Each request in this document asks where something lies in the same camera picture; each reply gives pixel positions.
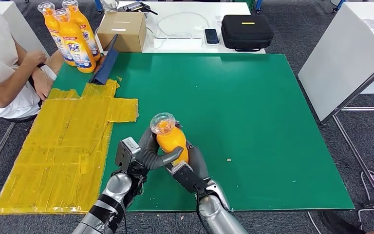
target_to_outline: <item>brown box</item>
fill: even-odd
[[[118,34],[114,48],[119,52],[142,52],[146,39],[146,20],[141,12],[106,12],[97,35],[103,49]]]

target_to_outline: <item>robotic arm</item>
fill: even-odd
[[[175,167],[183,148],[158,156],[155,134],[148,128],[139,145],[132,137],[118,144],[115,163],[119,169],[112,173],[105,190],[78,224],[73,234],[114,234],[125,210],[137,195],[142,195],[149,170],[165,166],[183,187],[196,193],[197,213],[209,224],[214,234],[247,234],[241,224],[228,212],[230,206],[220,185],[208,176],[200,150],[187,142],[190,164],[182,161]]]

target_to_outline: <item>green table surface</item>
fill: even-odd
[[[138,98],[140,116],[114,124],[101,190],[119,140],[138,141],[155,114],[170,112],[234,210],[354,208],[284,55],[120,53],[117,76],[115,97]],[[54,87],[80,95],[90,77],[64,65]],[[163,168],[129,208],[194,209],[194,195]]]

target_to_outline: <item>orange bottle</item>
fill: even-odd
[[[65,62],[70,66],[75,66],[75,62],[72,59],[68,46],[59,34],[59,23],[54,18],[55,5],[52,2],[44,1],[38,5],[38,10],[44,15],[45,25],[64,57]]]
[[[150,122],[150,128],[157,134],[157,142],[165,153],[170,153],[176,147],[181,146],[183,152],[172,164],[177,165],[181,161],[188,163],[188,150],[186,148],[186,136],[181,129],[175,126],[175,118],[170,113],[159,113]]]
[[[54,15],[59,22],[59,33],[65,40],[78,70],[83,73],[93,72],[96,66],[95,59],[91,55],[81,29],[70,21],[68,10],[58,9]]]
[[[98,61],[101,55],[95,42],[94,33],[88,19],[79,11],[78,1],[64,0],[62,1],[62,7],[70,11],[71,21],[78,25],[78,27],[81,29],[82,35],[84,36],[84,39],[87,42],[95,61]]]

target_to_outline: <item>black case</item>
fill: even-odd
[[[226,15],[222,21],[223,41],[229,49],[260,50],[270,45],[273,35],[264,15]]]

